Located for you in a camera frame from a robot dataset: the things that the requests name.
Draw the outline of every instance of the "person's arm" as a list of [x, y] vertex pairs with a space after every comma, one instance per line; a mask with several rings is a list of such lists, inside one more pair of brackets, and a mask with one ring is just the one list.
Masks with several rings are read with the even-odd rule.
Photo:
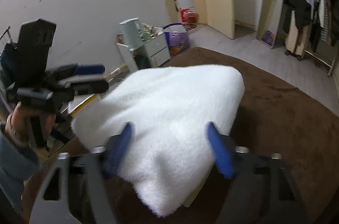
[[[21, 210], [23, 182], [39, 168], [38, 157], [28, 146], [25, 118], [41, 112], [18, 104], [7, 123], [0, 123], [0, 189], [14, 210]], [[46, 129], [52, 130], [55, 116], [48, 116]]]

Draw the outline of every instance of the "hand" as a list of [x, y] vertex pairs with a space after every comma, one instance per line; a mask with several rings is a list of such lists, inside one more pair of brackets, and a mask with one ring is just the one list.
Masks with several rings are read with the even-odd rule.
[[[46, 113], [41, 110], [24, 107], [19, 102], [14, 112], [8, 119], [5, 131], [8, 133], [9, 129], [13, 129], [15, 130], [15, 136], [20, 141], [27, 141], [28, 134], [27, 134], [25, 119], [29, 117], [35, 117], [35, 116], [46, 116]], [[50, 115], [47, 115], [46, 117], [45, 129], [48, 133], [50, 133], [53, 129], [55, 118], [56, 118], [55, 114], [50, 114]]]

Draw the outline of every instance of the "white cabinet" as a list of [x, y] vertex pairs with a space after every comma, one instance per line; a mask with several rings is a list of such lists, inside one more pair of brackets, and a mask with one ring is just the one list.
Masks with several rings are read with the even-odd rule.
[[177, 0], [179, 10], [191, 9], [194, 7], [194, 0]]
[[169, 53], [170, 51], [168, 50], [165, 34], [162, 32], [161, 28], [156, 29], [159, 30], [159, 35], [144, 42], [144, 45], [137, 49], [117, 43], [117, 47], [121, 53], [121, 56], [131, 73], [139, 69], [134, 60], [135, 55], [146, 56], [150, 60], [150, 65], [152, 68], [159, 67], [166, 61], [170, 60], [171, 56]]
[[170, 59], [170, 53], [168, 48], [162, 49], [160, 52], [156, 53], [154, 56], [150, 57], [150, 65], [152, 67], [159, 67], [166, 61]]

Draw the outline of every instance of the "gray sleeve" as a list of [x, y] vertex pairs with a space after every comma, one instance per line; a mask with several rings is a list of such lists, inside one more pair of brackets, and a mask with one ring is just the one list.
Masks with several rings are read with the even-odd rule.
[[0, 188], [19, 213], [23, 182], [38, 171], [38, 157], [29, 147], [15, 147], [2, 133], [5, 126], [6, 123], [0, 123]]

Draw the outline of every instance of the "wrist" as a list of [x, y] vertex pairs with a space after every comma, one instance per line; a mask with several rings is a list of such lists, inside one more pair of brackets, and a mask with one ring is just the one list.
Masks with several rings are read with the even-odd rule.
[[13, 113], [11, 113], [7, 118], [7, 123], [5, 127], [5, 132], [7, 138], [17, 147], [26, 147], [28, 146], [28, 134], [26, 130], [23, 130], [21, 126], [15, 126], [15, 121], [13, 120]]

